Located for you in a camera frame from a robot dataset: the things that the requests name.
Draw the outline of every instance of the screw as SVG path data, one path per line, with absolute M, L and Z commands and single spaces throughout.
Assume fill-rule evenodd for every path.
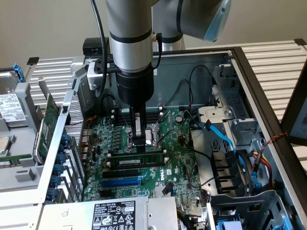
M 232 112 L 230 110 L 228 110 L 228 109 L 225 110 L 224 113 L 225 113 L 226 116 L 231 116 L 232 115 Z

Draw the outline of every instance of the robotic arm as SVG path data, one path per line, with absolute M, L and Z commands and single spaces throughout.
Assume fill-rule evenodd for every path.
M 118 95 L 130 106 L 137 152 L 145 152 L 145 103 L 154 93 L 153 29 L 162 33 L 164 44 L 175 44 L 183 34 L 215 41 L 224 28 L 230 2 L 106 0 L 113 59 L 120 70 L 116 73 Z

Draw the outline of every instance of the sticker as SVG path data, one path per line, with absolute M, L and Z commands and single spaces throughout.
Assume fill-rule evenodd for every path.
M 201 221 L 200 222 L 206 222 L 207 219 L 207 207 L 201 208 Z
M 11 165 L 11 163 L 9 161 L 0 162 L 0 167 L 10 166 L 10 165 Z
M 25 120 L 23 109 L 15 93 L 0 95 L 0 113 L 6 122 Z
M 141 160 L 120 161 L 119 164 L 140 164 Z
M 135 201 L 95 204 L 92 230 L 134 230 Z

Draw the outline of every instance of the hard drive label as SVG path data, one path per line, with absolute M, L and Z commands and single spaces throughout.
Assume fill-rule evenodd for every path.
M 135 201 L 95 204 L 92 230 L 134 230 Z
M 6 122 L 25 120 L 23 109 L 15 93 L 0 95 L 0 113 Z

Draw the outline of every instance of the green circuit board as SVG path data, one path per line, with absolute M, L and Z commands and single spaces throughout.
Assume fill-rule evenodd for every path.
M 53 100 L 52 95 L 49 94 L 47 99 L 45 116 L 42 120 L 41 128 L 39 131 L 39 140 L 37 145 L 37 149 L 44 159 L 47 157 L 52 136 L 57 125 L 59 117 L 58 113 L 59 108 Z
M 178 136 L 181 136 L 181 124 L 175 122 L 177 115 L 183 116 L 183 112 L 171 110 L 159 124 L 159 137 L 163 136 L 170 129 L 172 130 L 159 145 L 166 150 L 169 160 L 163 167 L 140 168 L 140 175 L 144 176 L 141 185 L 110 187 L 112 196 L 105 198 L 100 196 L 100 191 L 104 190 L 101 187 L 103 172 L 110 171 L 107 167 L 108 153 L 108 137 L 112 135 L 112 147 L 117 149 L 117 153 L 124 153 L 124 148 L 127 146 L 127 130 L 126 126 L 114 127 L 108 120 L 103 125 L 103 118 L 98 119 L 93 126 L 93 131 L 96 133 L 93 140 L 95 148 L 99 145 L 101 148 L 100 154 L 96 155 L 96 161 L 92 160 L 92 155 L 87 154 L 86 175 L 87 183 L 84 189 L 83 201 L 93 201 L 102 199 L 115 199 L 126 197 L 149 196 L 155 197 L 157 191 L 161 187 L 166 186 L 170 181 L 174 183 L 175 199 L 178 207 L 183 208 L 186 213 L 199 215 L 201 213 L 200 204 L 196 204 L 196 198 L 200 197 L 200 189 L 193 189 L 188 185 L 188 180 L 184 177 L 183 167 L 186 166 L 188 174 L 192 171 L 196 162 L 195 153 L 186 147 L 182 147 L 178 142 Z M 188 132 L 188 125 L 183 128 L 183 136 Z M 196 173 L 191 174 L 191 182 L 199 184 L 199 176 Z

